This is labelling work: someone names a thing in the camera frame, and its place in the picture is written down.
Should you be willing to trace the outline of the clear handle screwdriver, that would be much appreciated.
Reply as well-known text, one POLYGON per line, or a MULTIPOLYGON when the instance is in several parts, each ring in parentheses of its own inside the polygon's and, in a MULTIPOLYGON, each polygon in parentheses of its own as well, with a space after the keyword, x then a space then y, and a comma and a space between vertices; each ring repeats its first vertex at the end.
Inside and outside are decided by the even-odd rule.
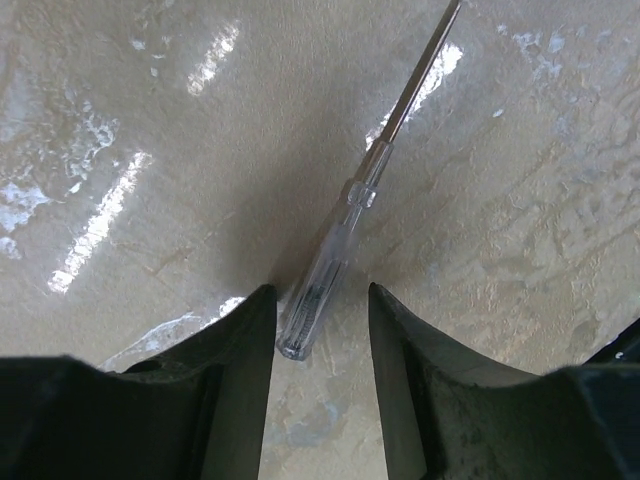
POLYGON ((376 200, 394 141, 416 103, 460 9, 459 1, 447 5, 389 119, 368 148, 360 169, 346 183, 346 192, 340 196, 330 217, 329 228, 318 251, 296 286, 295 295, 285 309, 283 330, 277 341, 280 353, 290 360, 304 361, 312 351, 346 276, 361 217, 376 200))

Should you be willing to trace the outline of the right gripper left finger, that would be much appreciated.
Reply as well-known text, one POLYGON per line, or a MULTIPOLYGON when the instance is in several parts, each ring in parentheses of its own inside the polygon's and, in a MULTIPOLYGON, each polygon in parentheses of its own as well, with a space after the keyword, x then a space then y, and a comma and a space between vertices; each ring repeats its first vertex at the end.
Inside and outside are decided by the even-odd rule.
POLYGON ((1 361, 5 479, 254 479, 274 287, 121 373, 70 356, 1 361))

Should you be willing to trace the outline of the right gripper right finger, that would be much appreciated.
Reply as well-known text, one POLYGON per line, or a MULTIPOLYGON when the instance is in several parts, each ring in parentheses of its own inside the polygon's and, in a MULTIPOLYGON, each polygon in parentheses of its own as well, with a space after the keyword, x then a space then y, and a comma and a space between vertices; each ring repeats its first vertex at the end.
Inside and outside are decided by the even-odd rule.
POLYGON ((635 479, 639 327, 534 375, 429 325, 372 284, 368 318, 392 479, 635 479))

